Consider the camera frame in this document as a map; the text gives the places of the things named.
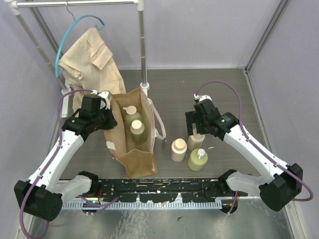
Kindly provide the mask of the green bottle beige cap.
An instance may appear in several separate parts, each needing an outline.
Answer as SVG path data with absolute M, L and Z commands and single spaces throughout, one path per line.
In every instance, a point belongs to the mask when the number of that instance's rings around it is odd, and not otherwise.
M 131 123 L 130 131 L 136 144 L 143 144 L 147 139 L 145 125 L 138 119 Z

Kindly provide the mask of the brown canvas bag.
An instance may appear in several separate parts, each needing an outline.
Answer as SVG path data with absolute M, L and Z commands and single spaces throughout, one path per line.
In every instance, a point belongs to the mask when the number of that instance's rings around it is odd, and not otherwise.
M 107 148 L 115 159 L 126 169 L 128 179 L 150 176 L 158 173 L 154 145 L 156 138 L 166 138 L 164 124 L 153 102 L 141 88 L 127 94 L 115 94 L 110 100 L 113 116 L 117 122 L 111 130 L 105 130 Z M 125 124 L 124 107 L 134 106 L 142 115 L 146 127 L 147 139 L 143 144 L 136 144 L 130 129 Z

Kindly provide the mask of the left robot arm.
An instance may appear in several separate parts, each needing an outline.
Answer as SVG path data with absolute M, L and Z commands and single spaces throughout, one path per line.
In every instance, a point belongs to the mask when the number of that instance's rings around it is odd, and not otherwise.
M 117 95 L 86 91 L 81 107 L 60 124 L 59 139 L 43 163 L 26 181 L 16 183 L 14 193 L 20 214 L 50 222 L 75 197 L 98 195 L 99 178 L 89 172 L 82 171 L 69 182 L 58 184 L 72 156 L 98 130 L 104 131 L 106 145 L 125 166 L 128 179 L 157 174 L 154 143 L 165 138 L 155 128 L 155 121 L 160 120 L 151 99 L 142 90 Z

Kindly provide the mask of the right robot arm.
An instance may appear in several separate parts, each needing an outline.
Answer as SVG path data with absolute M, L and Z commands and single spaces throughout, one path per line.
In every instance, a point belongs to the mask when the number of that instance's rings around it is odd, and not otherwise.
M 196 125 L 197 133 L 210 134 L 235 148 L 260 173 L 242 174 L 230 169 L 219 178 L 218 189 L 224 196 L 235 191 L 259 196 L 271 210 L 278 212 L 302 190 L 303 170 L 296 163 L 289 165 L 269 152 L 241 126 L 231 113 L 220 114 L 209 97 L 195 100 L 195 110 L 187 117 L 187 130 Z

